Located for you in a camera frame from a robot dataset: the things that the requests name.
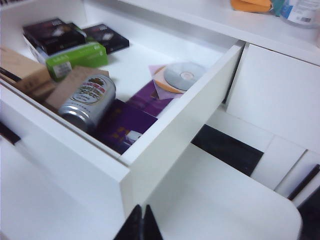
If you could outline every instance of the compact disc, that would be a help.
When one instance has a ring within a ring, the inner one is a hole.
[[[167,65],[163,76],[172,87],[188,90],[206,72],[206,69],[192,62],[173,63]]]

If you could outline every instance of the green box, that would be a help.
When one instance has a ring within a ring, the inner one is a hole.
[[[58,82],[75,66],[98,68],[108,64],[108,57],[104,46],[91,42],[55,54],[45,63],[51,77]]]

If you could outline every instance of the black box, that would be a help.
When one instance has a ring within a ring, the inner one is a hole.
[[[120,49],[129,47],[129,40],[112,30],[105,24],[82,29],[87,34],[87,41],[97,41],[106,49],[106,53],[110,54]]]
[[[86,43],[84,35],[59,18],[24,26],[23,32],[48,55]]]

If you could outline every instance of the silver can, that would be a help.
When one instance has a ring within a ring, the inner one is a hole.
[[[94,130],[116,98],[116,86],[108,76],[88,76],[59,108],[58,114],[85,132]]]

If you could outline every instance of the brown cardboard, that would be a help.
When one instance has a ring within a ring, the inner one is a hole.
[[[80,87],[85,79],[94,74],[102,74],[109,77],[108,71],[99,70],[97,68],[76,66],[45,100],[45,106],[56,112],[67,98],[70,97],[78,87]]]
[[[35,90],[31,91],[28,95],[34,100],[41,102],[44,101],[55,90],[56,84],[52,81],[45,82],[38,86]]]
[[[26,94],[51,79],[46,66],[5,46],[0,47],[0,67],[6,71],[0,77]]]

